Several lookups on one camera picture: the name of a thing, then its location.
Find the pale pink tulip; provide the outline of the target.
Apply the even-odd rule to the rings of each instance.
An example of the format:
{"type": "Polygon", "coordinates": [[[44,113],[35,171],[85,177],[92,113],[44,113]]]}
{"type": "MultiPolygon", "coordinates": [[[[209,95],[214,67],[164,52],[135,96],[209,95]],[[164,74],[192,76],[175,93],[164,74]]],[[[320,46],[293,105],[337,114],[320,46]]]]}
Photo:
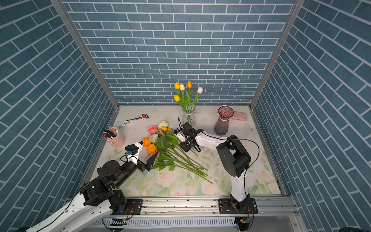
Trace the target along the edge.
{"type": "Polygon", "coordinates": [[[199,87],[198,90],[197,90],[198,95],[192,101],[192,104],[190,105],[190,110],[192,110],[194,108],[195,103],[197,102],[197,100],[199,99],[199,97],[201,96],[202,93],[203,93],[203,88],[199,87]]]}

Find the orange tulip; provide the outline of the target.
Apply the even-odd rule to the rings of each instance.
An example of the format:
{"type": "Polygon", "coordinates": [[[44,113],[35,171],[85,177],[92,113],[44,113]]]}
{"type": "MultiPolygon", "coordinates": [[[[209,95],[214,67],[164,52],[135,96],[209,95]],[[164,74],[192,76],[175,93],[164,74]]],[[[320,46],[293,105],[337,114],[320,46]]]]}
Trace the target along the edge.
{"type": "Polygon", "coordinates": [[[192,83],[190,81],[188,81],[188,83],[187,83],[186,86],[187,86],[187,89],[188,89],[188,91],[186,92],[186,94],[187,94],[187,103],[188,103],[187,110],[188,110],[188,112],[190,112],[191,111],[191,108],[192,108],[191,98],[192,98],[192,94],[193,94],[193,92],[191,91],[192,83]]]}
{"type": "Polygon", "coordinates": [[[177,138],[171,128],[162,127],[161,132],[164,134],[164,146],[166,148],[175,149],[177,148],[182,154],[185,152],[180,147],[180,140],[177,138]]]}

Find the yellow tulip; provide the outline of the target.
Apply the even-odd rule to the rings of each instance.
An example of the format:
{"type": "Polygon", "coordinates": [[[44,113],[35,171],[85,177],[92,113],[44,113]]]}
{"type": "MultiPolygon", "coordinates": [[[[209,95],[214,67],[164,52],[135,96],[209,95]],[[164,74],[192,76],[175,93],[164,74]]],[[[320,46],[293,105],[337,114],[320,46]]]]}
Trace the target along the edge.
{"type": "Polygon", "coordinates": [[[178,82],[176,82],[174,84],[174,88],[175,88],[175,92],[176,92],[176,95],[179,95],[180,96],[180,84],[178,82]]]}
{"type": "Polygon", "coordinates": [[[186,121],[189,116],[189,103],[187,102],[187,98],[182,95],[174,95],[174,100],[183,110],[183,121],[186,121]]]}

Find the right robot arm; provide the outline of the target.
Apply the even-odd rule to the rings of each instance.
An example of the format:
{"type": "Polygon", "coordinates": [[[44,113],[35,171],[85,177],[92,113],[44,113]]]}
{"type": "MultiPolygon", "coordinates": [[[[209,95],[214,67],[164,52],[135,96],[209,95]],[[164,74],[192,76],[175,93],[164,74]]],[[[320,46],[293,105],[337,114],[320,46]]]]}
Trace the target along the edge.
{"type": "Polygon", "coordinates": [[[180,140],[180,147],[184,152],[191,148],[200,151],[200,147],[216,151],[225,171],[231,176],[232,199],[242,203],[249,198],[244,175],[250,168],[252,158],[237,136],[211,135],[202,129],[194,129],[189,123],[175,129],[174,134],[180,140]]]}

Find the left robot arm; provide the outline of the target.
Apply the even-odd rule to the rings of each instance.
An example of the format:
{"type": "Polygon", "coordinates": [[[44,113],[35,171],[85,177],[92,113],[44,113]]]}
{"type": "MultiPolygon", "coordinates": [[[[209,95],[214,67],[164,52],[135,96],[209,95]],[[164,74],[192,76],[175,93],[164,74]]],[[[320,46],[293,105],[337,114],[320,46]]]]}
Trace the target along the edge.
{"type": "Polygon", "coordinates": [[[85,184],[73,199],[47,219],[32,227],[21,227],[20,232],[79,232],[90,224],[107,217],[118,215],[120,226],[141,212],[143,200],[127,200],[119,186],[136,170],[150,171],[157,158],[153,154],[147,163],[129,156],[120,165],[116,160],[108,161],[97,171],[98,177],[85,184]]]}

